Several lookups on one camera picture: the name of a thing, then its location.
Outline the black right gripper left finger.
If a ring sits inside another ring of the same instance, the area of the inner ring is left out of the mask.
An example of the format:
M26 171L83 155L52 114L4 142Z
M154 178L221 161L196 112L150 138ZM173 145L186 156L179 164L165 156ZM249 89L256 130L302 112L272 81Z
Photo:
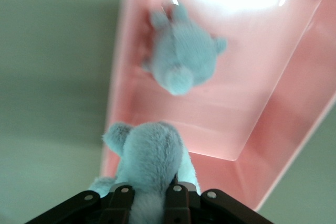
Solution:
M126 183L115 184L107 195L107 207L101 213L101 223L128 223L135 191Z

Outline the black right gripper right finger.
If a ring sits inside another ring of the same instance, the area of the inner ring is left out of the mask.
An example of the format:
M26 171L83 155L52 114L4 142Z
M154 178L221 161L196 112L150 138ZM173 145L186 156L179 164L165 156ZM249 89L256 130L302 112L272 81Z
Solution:
M192 223L191 200L198 196L192 183L171 184L166 190L164 223Z

